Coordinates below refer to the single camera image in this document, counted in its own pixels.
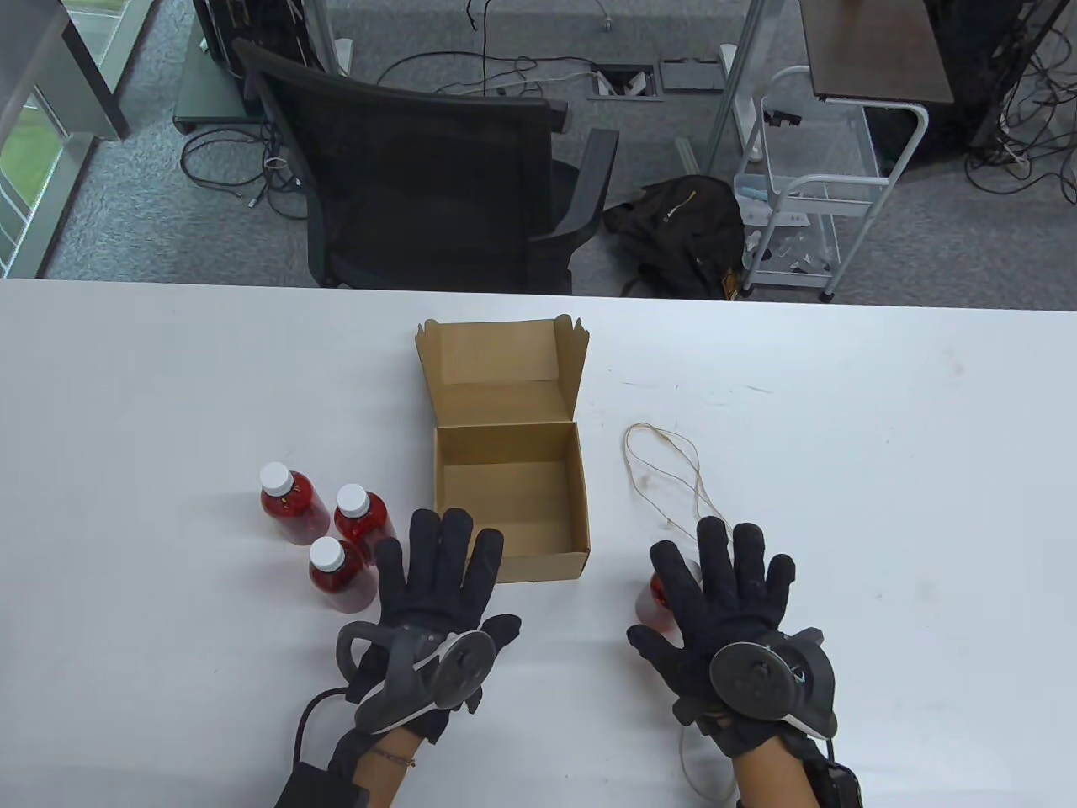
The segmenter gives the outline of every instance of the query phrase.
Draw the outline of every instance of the bracelet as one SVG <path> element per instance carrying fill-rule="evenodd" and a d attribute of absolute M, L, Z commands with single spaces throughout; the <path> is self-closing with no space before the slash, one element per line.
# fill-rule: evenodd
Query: bracelet
<path fill-rule="evenodd" d="M 370 747 L 370 751 L 374 752 L 374 754 L 376 755 L 384 757 L 387 761 L 398 763 L 401 766 L 409 766 L 411 768 L 415 768 L 414 757 L 401 757 L 400 755 L 394 755 L 392 752 L 387 752 L 386 750 L 379 749 L 378 747 Z"/>

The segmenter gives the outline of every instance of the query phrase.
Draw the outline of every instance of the chair armrest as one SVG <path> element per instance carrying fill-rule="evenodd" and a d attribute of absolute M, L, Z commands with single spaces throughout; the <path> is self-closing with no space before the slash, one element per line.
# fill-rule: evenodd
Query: chair armrest
<path fill-rule="evenodd" d="M 579 177 L 572 192 L 569 210 L 551 233 L 534 236 L 531 243 L 575 250 L 595 235 L 610 189 L 610 175 L 617 156 L 620 133 L 614 129 L 591 129 L 579 163 Z"/>

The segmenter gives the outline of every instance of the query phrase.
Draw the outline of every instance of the grass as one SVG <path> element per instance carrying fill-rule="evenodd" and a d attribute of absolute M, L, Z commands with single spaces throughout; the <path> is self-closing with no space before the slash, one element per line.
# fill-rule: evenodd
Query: grass
<path fill-rule="evenodd" d="M 127 0 L 64 0 L 64 5 L 71 11 L 103 11 L 109 14 L 120 14 Z"/>
<path fill-rule="evenodd" d="M 48 181 L 60 147 L 59 135 L 45 113 L 24 108 L 0 152 L 0 170 L 31 207 Z"/>

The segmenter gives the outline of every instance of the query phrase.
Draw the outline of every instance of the black backpack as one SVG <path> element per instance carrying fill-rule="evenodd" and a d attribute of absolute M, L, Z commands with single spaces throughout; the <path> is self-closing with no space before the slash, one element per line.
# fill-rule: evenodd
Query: black backpack
<path fill-rule="evenodd" d="M 744 222 L 732 189 L 688 175 L 647 185 L 640 199 L 610 208 L 602 221 L 640 262 L 640 279 L 665 297 L 732 299 L 740 283 Z"/>

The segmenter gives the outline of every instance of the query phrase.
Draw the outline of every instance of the string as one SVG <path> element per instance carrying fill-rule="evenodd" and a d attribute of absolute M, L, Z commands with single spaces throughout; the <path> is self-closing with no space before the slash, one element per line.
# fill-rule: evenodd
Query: string
<path fill-rule="evenodd" d="M 696 785 L 691 780 L 691 776 L 688 774 L 688 764 L 684 761 L 684 736 L 687 734 L 688 727 L 681 727 L 681 739 L 676 744 L 677 757 L 681 758 L 681 774 L 684 775 L 684 781 L 688 783 L 688 788 L 696 792 L 696 795 L 702 797 L 708 803 L 713 803 L 714 805 L 728 805 L 732 800 L 733 796 L 737 794 L 737 778 L 729 778 L 729 785 L 726 788 L 726 793 L 721 797 L 715 799 L 713 796 L 708 794 L 705 791 Z"/>
<path fill-rule="evenodd" d="M 689 466 L 691 466 L 691 470 L 695 474 L 695 480 L 693 483 L 689 483 L 681 475 L 674 474 L 673 472 L 668 472 L 665 469 L 659 469 L 649 460 L 640 457 L 640 455 L 637 454 L 635 449 L 632 448 L 632 436 L 641 431 L 653 432 L 660 443 L 673 449 L 673 451 L 680 455 L 684 459 L 684 461 L 688 463 Z M 690 448 L 691 450 L 691 455 L 689 456 L 687 451 L 681 448 L 681 446 L 677 445 L 676 441 L 683 441 L 685 444 L 687 444 L 688 448 Z M 695 530 L 685 529 L 684 526 L 682 526 L 679 521 L 676 521 L 672 516 L 662 511 L 662 509 L 658 505 L 658 503 L 656 503 L 653 499 L 651 499 L 646 493 L 643 492 L 643 489 L 640 488 L 639 482 L 635 479 L 635 470 L 632 468 L 633 461 L 642 463 L 643 465 L 651 469 L 653 472 L 661 474 L 663 477 L 676 480 L 679 484 L 683 485 L 685 488 L 691 491 L 693 510 L 696 514 L 696 521 L 698 523 L 700 519 L 703 518 L 704 514 L 702 513 L 701 505 L 705 504 L 714 514 L 714 516 L 717 516 L 719 519 L 722 519 L 723 524 L 726 526 L 726 534 L 729 537 L 729 540 L 732 541 L 732 533 L 730 532 L 729 519 L 727 519 L 725 516 L 722 515 L 722 512 L 718 511 L 713 500 L 711 500 L 711 494 L 707 492 L 707 486 L 703 483 L 703 472 L 700 470 L 701 464 L 699 460 L 699 449 L 696 447 L 696 444 L 693 443 L 690 438 L 685 437 L 680 432 L 674 432 L 673 430 L 669 429 L 662 429 L 661 427 L 656 427 L 655 424 L 648 423 L 647 421 L 637 421 L 631 427 L 625 430 L 625 435 L 624 438 L 621 440 L 620 448 L 621 448 L 621 456 L 625 459 L 625 469 L 628 471 L 628 479 L 632 484 L 632 488 L 635 490 L 638 494 L 640 494 L 640 497 L 643 498 L 643 500 L 648 505 L 651 505 L 655 511 L 658 512 L 658 514 L 663 519 L 666 519 L 667 525 L 680 530 L 691 541 L 696 541 Z"/>
<path fill-rule="evenodd" d="M 689 483 L 687 479 L 682 477 L 680 474 L 674 474 L 673 472 L 666 471 L 665 469 L 659 469 L 657 465 L 652 463 L 649 460 L 640 457 L 640 455 L 632 448 L 632 437 L 639 432 L 652 432 L 663 446 L 673 449 L 683 460 L 686 462 L 695 475 L 694 482 Z M 683 442 L 691 454 L 689 455 L 677 445 L 677 441 Z M 703 518 L 702 505 L 707 505 L 711 512 L 722 519 L 722 523 L 726 526 L 726 535 L 729 541 L 732 542 L 732 532 L 729 526 L 729 519 L 722 515 L 722 512 L 714 505 L 714 501 L 711 499 L 711 494 L 707 491 L 707 485 L 703 483 L 703 472 L 701 470 L 701 462 L 699 459 L 699 448 L 693 443 L 691 438 L 682 435 L 680 432 L 674 432 L 673 430 L 662 429 L 661 427 L 656 427 L 647 421 L 637 421 L 631 427 L 625 430 L 625 435 L 621 438 L 621 456 L 625 459 L 625 469 L 628 471 L 628 479 L 632 484 L 632 489 L 640 494 L 640 497 L 651 505 L 658 514 L 666 519 L 666 524 L 676 530 L 680 530 L 691 541 L 696 541 L 696 533 L 694 531 L 685 529 L 676 519 L 670 516 L 668 513 L 662 511 L 661 506 L 658 505 L 653 499 L 651 499 L 643 489 L 640 487 L 639 482 L 635 478 L 635 470 L 632 468 L 632 463 L 641 463 L 656 474 L 661 474 L 663 477 L 673 479 L 680 485 L 691 491 L 691 502 L 693 512 L 696 515 L 696 521 L 698 523 Z M 677 739 L 677 757 L 681 760 L 681 774 L 684 776 L 685 782 L 688 783 L 688 788 L 691 789 L 697 796 L 705 799 L 714 805 L 725 806 L 733 798 L 737 793 L 737 780 L 736 778 L 730 779 L 729 786 L 726 789 L 726 793 L 721 797 L 715 799 L 712 795 L 704 792 L 699 785 L 697 785 L 691 776 L 688 774 L 688 765 L 684 760 L 684 739 L 688 727 L 681 727 L 681 736 Z"/>

